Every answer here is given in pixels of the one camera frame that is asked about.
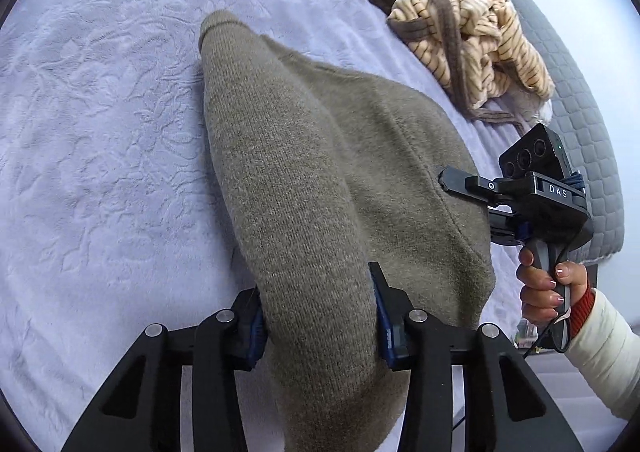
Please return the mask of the right forearm white sleeve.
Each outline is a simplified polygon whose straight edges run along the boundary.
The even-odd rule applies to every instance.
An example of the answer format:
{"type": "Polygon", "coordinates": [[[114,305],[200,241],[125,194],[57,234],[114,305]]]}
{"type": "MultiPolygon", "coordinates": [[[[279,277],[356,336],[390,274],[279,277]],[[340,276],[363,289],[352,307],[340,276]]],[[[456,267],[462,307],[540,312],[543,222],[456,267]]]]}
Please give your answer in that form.
{"type": "Polygon", "coordinates": [[[596,288],[574,305],[570,322],[579,330],[568,360],[614,416],[631,420],[639,409],[639,336],[596,288]]]}

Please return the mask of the person's right hand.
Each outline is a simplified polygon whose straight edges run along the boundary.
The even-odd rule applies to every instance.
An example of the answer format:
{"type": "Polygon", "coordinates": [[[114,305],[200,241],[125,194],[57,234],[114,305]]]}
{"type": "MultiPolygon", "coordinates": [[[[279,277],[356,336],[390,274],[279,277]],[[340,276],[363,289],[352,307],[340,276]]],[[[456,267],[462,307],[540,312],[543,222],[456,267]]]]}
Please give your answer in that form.
{"type": "Polygon", "coordinates": [[[523,248],[518,255],[518,279],[521,289],[522,315],[538,328],[542,328],[556,316],[555,309],[563,303],[563,296],[555,287],[558,284],[570,288],[570,304],[576,305],[590,291],[587,269],[582,264],[564,261],[555,267],[553,276],[534,267],[534,254],[523,248]]]}

